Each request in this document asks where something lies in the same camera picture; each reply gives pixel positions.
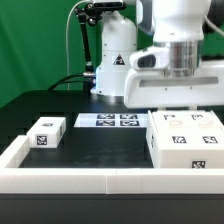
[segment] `small white cube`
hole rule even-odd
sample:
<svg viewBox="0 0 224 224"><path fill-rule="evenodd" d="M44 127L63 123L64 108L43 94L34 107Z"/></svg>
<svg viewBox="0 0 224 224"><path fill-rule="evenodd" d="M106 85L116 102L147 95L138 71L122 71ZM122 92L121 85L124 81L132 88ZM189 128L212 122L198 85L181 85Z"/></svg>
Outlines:
<svg viewBox="0 0 224 224"><path fill-rule="evenodd" d="M224 127L212 111L149 112L146 138L154 168L224 168Z"/></svg>
<svg viewBox="0 0 224 224"><path fill-rule="evenodd" d="M41 117L27 132L30 147L57 148L65 130L65 117Z"/></svg>

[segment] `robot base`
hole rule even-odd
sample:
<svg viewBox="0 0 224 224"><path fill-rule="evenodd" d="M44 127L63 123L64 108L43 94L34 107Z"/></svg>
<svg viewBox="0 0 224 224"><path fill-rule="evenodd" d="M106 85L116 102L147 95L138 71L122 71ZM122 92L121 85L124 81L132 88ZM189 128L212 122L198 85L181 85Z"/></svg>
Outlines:
<svg viewBox="0 0 224 224"><path fill-rule="evenodd" d="M124 103L124 96L102 95L97 93L95 89L91 90L91 99L108 103Z"/></svg>

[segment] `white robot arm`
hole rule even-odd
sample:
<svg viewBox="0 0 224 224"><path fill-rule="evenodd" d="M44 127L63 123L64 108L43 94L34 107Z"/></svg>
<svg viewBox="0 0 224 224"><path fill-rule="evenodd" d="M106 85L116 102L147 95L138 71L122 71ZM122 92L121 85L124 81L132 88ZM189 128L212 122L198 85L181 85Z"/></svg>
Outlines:
<svg viewBox="0 0 224 224"><path fill-rule="evenodd" d="M127 107L224 104L224 62L201 61L202 27L211 2L137 0L137 21L144 32L154 34L154 46L130 57L124 93Z"/></svg>

